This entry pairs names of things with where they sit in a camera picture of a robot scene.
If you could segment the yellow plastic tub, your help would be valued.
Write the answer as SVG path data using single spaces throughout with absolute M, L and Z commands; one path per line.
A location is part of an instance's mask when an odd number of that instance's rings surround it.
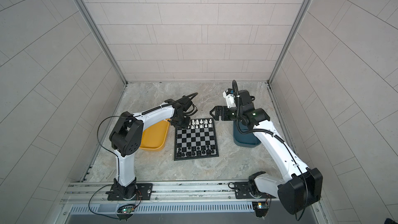
M 161 151 L 165 146 L 165 141 L 169 132 L 170 123 L 162 120 L 143 132 L 140 149 L 146 151 Z

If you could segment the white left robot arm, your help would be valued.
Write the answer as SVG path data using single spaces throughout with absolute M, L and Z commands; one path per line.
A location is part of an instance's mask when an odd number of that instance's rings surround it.
M 117 158 L 117 175 L 113 191 L 119 199 L 131 199 L 136 194 L 136 176 L 134 172 L 135 152 L 139 149 L 143 132 L 164 120 L 178 128 L 187 128 L 190 117 L 198 110 L 192 100 L 198 93 L 183 96 L 178 100 L 168 99 L 163 104 L 141 113 L 122 113 L 111 131 L 109 140 Z

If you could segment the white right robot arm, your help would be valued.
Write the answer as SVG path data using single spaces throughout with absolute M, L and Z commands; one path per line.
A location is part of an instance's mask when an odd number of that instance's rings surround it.
M 267 149 L 275 161 L 281 178 L 265 172 L 249 177 L 250 194 L 258 198 L 263 194 L 276 197 L 292 215 L 304 214 L 305 210 L 321 198 L 323 176 L 311 169 L 281 138 L 269 115 L 262 108 L 255 108 L 255 97 L 247 90 L 239 90 L 237 82 L 223 93 L 225 106 L 215 106 L 210 115 L 215 120 L 234 121 L 242 135 L 253 134 Z

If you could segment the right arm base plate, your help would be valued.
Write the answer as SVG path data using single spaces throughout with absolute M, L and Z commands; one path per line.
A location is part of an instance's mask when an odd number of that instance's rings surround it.
M 236 199 L 255 199 L 261 196 L 256 192 L 254 184 L 248 181 L 233 182 L 229 187 L 234 190 Z

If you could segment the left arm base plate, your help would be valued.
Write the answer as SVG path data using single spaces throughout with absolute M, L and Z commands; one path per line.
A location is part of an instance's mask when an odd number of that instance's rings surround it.
M 108 201 L 138 201 L 149 200 L 152 194 L 153 184 L 139 183 L 132 186 L 123 187 L 113 184 L 111 189 L 106 192 Z

